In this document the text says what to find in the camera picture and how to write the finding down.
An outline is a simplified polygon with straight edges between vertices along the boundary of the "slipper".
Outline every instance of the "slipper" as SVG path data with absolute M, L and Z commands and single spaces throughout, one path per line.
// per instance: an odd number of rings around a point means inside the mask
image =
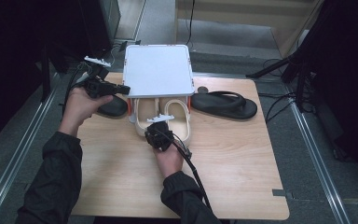
M 232 91 L 195 93 L 191 106 L 199 111 L 228 119 L 250 119 L 257 112 L 257 105 Z
M 120 117 L 127 112 L 127 109 L 127 102 L 115 96 L 111 102 L 101 105 L 97 112 L 110 117 Z
M 164 106 L 165 115 L 173 115 L 167 120 L 169 129 L 188 147 L 191 140 L 190 113 L 182 100 L 172 99 Z
M 135 130 L 140 136 L 145 136 L 145 131 L 150 126 L 147 120 L 158 115 L 158 98 L 136 98 L 133 103 L 136 116 Z

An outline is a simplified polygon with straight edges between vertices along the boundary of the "black strap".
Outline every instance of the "black strap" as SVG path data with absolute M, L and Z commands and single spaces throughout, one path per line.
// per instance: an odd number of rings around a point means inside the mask
M 205 109 L 235 109 L 240 105 L 246 105 L 246 100 L 240 94 L 233 92 L 233 91 L 211 91 L 208 93 L 200 93 L 200 94 L 210 94 L 214 96 L 221 96 L 221 95 L 235 95 L 237 98 L 232 103 L 225 104 L 225 105 L 210 105 L 205 106 Z

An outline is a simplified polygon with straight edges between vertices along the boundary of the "left hand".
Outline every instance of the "left hand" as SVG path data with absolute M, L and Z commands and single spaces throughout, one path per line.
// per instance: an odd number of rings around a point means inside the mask
M 58 131 L 77 137 L 78 127 L 83 121 L 97 112 L 98 107 L 112 100 L 112 95 L 92 99 L 84 88 L 74 88 L 69 93 L 65 112 L 63 113 L 62 122 Z

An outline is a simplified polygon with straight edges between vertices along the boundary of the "right hand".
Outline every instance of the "right hand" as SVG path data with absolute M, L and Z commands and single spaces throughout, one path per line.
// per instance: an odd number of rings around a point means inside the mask
M 153 150 L 157 159 L 158 168 L 164 178 L 182 170 L 183 157 L 174 144 L 171 144 L 165 151 L 158 149 Z

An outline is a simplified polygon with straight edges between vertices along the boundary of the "wooden table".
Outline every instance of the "wooden table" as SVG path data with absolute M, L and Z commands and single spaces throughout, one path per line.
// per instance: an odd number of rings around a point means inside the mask
M 106 80 L 121 83 L 121 74 Z M 194 77 L 209 91 L 234 91 L 258 105 L 246 121 L 220 119 L 191 110 L 193 152 L 214 213 L 222 219 L 287 219 L 289 210 L 255 83 L 249 79 Z M 127 117 L 93 115 L 79 130 L 83 185 L 73 215 L 177 217 L 159 198 L 163 178 L 152 148 Z M 187 164 L 184 172 L 193 176 Z

